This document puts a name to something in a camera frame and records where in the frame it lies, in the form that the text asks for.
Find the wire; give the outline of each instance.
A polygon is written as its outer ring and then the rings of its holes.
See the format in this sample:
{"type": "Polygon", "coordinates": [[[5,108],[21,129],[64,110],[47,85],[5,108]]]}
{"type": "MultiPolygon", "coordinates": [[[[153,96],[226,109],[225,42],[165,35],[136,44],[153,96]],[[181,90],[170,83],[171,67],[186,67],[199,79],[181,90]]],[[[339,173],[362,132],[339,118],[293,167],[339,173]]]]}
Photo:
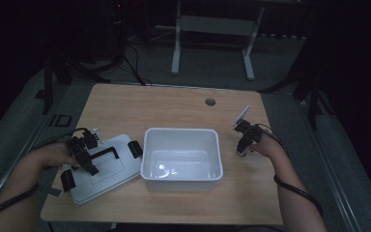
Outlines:
{"type": "Polygon", "coordinates": [[[151,80],[149,80],[149,79],[146,79],[146,78],[141,78],[142,80],[145,80],[145,81],[147,81],[147,82],[149,82],[149,84],[150,84],[150,86],[153,86],[153,83],[152,83],[152,81],[151,80]]]}
{"type": "Polygon", "coordinates": [[[53,229],[52,222],[48,222],[47,226],[49,227],[50,232],[55,232],[55,230],[53,229]]]}
{"type": "MultiPolygon", "coordinates": [[[[267,135],[270,136],[270,138],[272,138],[273,140],[275,140],[277,143],[279,143],[279,145],[281,145],[281,147],[284,149],[286,155],[289,157],[288,155],[288,149],[287,147],[285,146],[284,142],[279,138],[279,136],[277,136],[273,131],[271,131],[271,128],[268,127],[267,125],[264,125],[264,124],[257,124],[259,126],[262,126],[262,127],[265,127],[267,128],[268,130],[270,131],[266,131],[266,130],[263,130],[263,133],[266,133],[267,135]]],[[[276,175],[273,176],[273,180],[281,187],[287,189],[287,190],[290,190],[304,198],[306,198],[307,200],[309,200],[310,202],[312,202],[312,204],[315,205],[315,207],[318,209],[318,212],[319,214],[321,215],[321,217],[323,216],[324,212],[323,212],[323,209],[322,209],[322,206],[321,204],[318,202],[318,200],[316,200],[312,195],[310,195],[309,193],[307,193],[306,191],[303,191],[297,187],[294,187],[294,186],[291,186],[287,183],[284,183],[282,182],[281,180],[278,179],[278,177],[276,175]]]]}
{"type": "MultiPolygon", "coordinates": [[[[163,38],[163,37],[166,37],[166,36],[169,36],[169,35],[174,35],[175,32],[176,32],[176,30],[173,29],[173,30],[170,30],[169,32],[166,32],[166,33],[150,33],[150,35],[158,35],[158,36],[155,36],[153,38],[150,38],[150,42],[156,41],[160,38],[163,38]]],[[[136,37],[138,37],[138,36],[137,35],[131,36],[130,38],[128,38],[128,41],[133,42],[133,43],[137,43],[137,44],[141,43],[140,41],[134,39],[136,37]]]]}
{"type": "Polygon", "coordinates": [[[126,73],[131,73],[131,74],[133,74],[132,71],[129,71],[129,70],[126,70],[126,69],[123,69],[123,68],[120,68],[120,70],[121,70],[121,71],[124,71],[124,72],[126,72],[126,73]]]}
{"type": "Polygon", "coordinates": [[[128,65],[130,66],[131,70],[132,70],[132,73],[134,74],[134,77],[137,79],[137,81],[141,84],[141,85],[146,85],[143,80],[140,78],[140,76],[137,74],[137,72],[135,71],[134,67],[131,65],[130,61],[128,60],[128,58],[126,56],[124,56],[125,58],[125,61],[128,63],[128,65]]]}
{"type": "Polygon", "coordinates": [[[36,183],[31,189],[5,201],[0,204],[0,212],[12,206],[13,204],[30,197],[39,188],[39,183],[36,183]]]}
{"type": "Polygon", "coordinates": [[[119,69],[122,62],[123,62],[123,59],[113,58],[110,61],[109,64],[101,66],[101,67],[90,69],[90,71],[95,72],[95,73],[102,73],[102,72],[109,71],[111,69],[113,69],[113,71],[115,71],[116,69],[119,69]]]}
{"type": "Polygon", "coordinates": [[[44,141],[44,142],[42,142],[42,143],[36,145],[35,147],[31,148],[31,150],[29,150],[28,153],[30,153],[30,152],[32,152],[32,151],[34,151],[34,150],[37,150],[37,149],[39,149],[39,148],[41,148],[41,147],[43,147],[43,146],[46,146],[46,145],[49,145],[49,144],[55,143],[55,142],[57,142],[59,139],[65,137],[65,136],[68,136],[68,135],[72,136],[72,135],[73,135],[75,132],[77,132],[77,131],[88,131],[88,130],[85,129],[85,128],[78,128],[78,129],[74,129],[74,130],[71,130],[71,131],[68,131],[68,132],[62,133],[62,134],[60,134],[60,135],[58,135],[58,136],[56,136],[56,137],[49,138],[49,139],[47,139],[46,141],[44,141]]]}
{"type": "Polygon", "coordinates": [[[283,230],[280,230],[278,228],[275,228],[275,227],[272,227],[272,226],[269,226],[269,225],[247,225],[247,226],[243,226],[243,227],[239,228],[237,231],[241,232],[242,230],[248,229],[248,228],[268,228],[268,229],[273,230],[273,231],[283,232],[283,230]]]}
{"type": "Polygon", "coordinates": [[[324,215],[324,211],[322,210],[322,206],[321,204],[319,204],[319,202],[312,196],[310,195],[309,193],[307,193],[306,191],[303,191],[299,188],[296,188],[294,186],[291,186],[289,184],[286,184],[286,183],[283,183],[281,180],[278,179],[278,177],[276,177],[276,175],[273,176],[273,180],[281,187],[287,189],[287,190],[290,190],[304,198],[306,198],[307,200],[309,200],[310,202],[312,202],[315,207],[318,209],[319,211],[319,214],[321,215],[321,217],[324,215]]]}
{"type": "Polygon", "coordinates": [[[106,75],[109,75],[109,74],[111,74],[111,73],[117,71],[119,68],[120,68],[120,67],[117,66],[117,67],[115,67],[114,69],[112,69],[112,70],[109,71],[109,72],[102,73],[100,76],[106,76],[106,75]]]}
{"type": "Polygon", "coordinates": [[[279,136],[274,131],[272,131],[272,129],[269,126],[264,125],[264,124],[257,124],[257,125],[268,129],[270,132],[267,132],[266,130],[264,130],[263,132],[269,135],[277,143],[279,143],[279,145],[281,145],[281,147],[284,149],[285,153],[289,157],[288,148],[285,146],[285,143],[279,138],[279,136]]]}
{"type": "Polygon", "coordinates": [[[128,47],[130,47],[134,53],[135,53],[135,73],[138,75],[138,52],[137,49],[134,48],[134,46],[128,44],[128,47]]]}

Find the dark background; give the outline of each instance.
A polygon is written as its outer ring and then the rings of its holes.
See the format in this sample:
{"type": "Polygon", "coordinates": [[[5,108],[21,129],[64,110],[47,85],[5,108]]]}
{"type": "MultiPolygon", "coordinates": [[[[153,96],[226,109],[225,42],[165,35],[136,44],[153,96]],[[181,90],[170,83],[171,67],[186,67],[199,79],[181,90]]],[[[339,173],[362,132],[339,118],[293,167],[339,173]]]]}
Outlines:
{"type": "MultiPolygon", "coordinates": [[[[108,48],[104,45],[118,41],[117,34],[110,33],[113,18],[108,16],[116,10],[111,10],[116,1],[78,2],[0,1],[0,119],[28,79],[43,68],[54,45],[80,61],[112,55],[105,53],[108,48]]],[[[226,9],[230,16],[251,16],[244,6],[218,4],[222,1],[215,1],[215,5],[213,1],[198,2],[199,5],[188,5],[185,10],[197,15],[216,15],[226,9]]],[[[131,3],[134,5],[125,12],[131,24],[142,25],[145,21],[152,27],[175,24],[175,1],[131,3]]],[[[144,30],[136,33],[147,35],[144,30]]],[[[296,68],[324,71],[321,88],[328,94],[371,179],[371,1],[267,3],[260,33],[276,34],[279,38],[308,37],[311,45],[298,57],[296,68]]]]}

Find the white metal frame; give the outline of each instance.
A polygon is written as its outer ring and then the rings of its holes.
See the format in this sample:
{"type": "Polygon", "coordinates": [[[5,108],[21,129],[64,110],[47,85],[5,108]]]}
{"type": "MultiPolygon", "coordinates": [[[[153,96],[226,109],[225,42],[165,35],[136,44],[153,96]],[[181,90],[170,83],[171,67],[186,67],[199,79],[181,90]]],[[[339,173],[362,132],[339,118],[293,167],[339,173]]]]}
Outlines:
{"type": "Polygon", "coordinates": [[[254,45],[255,38],[257,37],[257,32],[260,27],[264,10],[265,10],[264,7],[260,8],[255,21],[182,15],[181,0],[178,0],[176,19],[176,44],[174,46],[171,73],[172,74],[179,73],[181,55],[180,32],[194,31],[226,35],[249,36],[250,37],[249,44],[245,49],[243,49],[243,63],[245,66],[246,78],[249,80],[253,80],[255,77],[254,71],[252,69],[251,58],[249,55],[251,54],[252,46],[254,45]]]}

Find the white plastic bin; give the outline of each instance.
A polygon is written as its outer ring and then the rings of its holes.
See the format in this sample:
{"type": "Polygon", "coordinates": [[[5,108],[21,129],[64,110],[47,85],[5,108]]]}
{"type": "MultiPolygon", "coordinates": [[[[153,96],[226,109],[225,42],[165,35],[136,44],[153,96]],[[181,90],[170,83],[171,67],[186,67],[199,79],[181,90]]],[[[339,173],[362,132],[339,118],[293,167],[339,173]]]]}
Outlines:
{"type": "Polygon", "coordinates": [[[149,190],[212,190],[223,175],[218,134],[208,129],[148,129],[140,174],[149,190]]]}

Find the stand leg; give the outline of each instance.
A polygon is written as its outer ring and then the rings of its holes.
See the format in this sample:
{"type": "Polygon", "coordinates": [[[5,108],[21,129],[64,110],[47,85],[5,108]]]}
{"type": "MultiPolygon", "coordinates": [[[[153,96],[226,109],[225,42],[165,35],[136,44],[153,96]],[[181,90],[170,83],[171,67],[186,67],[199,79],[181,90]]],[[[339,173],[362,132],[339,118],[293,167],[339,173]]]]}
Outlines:
{"type": "Polygon", "coordinates": [[[314,130],[317,130],[316,127],[316,114],[318,111],[318,98],[319,98],[319,82],[320,82],[320,74],[317,73],[312,85],[311,90],[311,100],[309,104],[309,114],[308,120],[314,130]]]}
{"type": "Polygon", "coordinates": [[[265,10],[264,7],[262,7],[259,10],[254,27],[252,28],[252,33],[249,39],[248,47],[246,49],[243,49],[243,64],[245,66],[246,78],[248,80],[253,80],[255,78],[254,70],[252,69],[251,58],[249,57],[249,55],[251,54],[252,46],[254,46],[255,38],[257,37],[258,29],[260,27],[261,20],[264,15],[264,10],[265,10]]]}
{"type": "Polygon", "coordinates": [[[181,20],[181,1],[177,1],[177,19],[176,19],[176,44],[174,46],[173,63],[171,65],[171,73],[178,74],[180,66],[180,20],[181,20]]]}

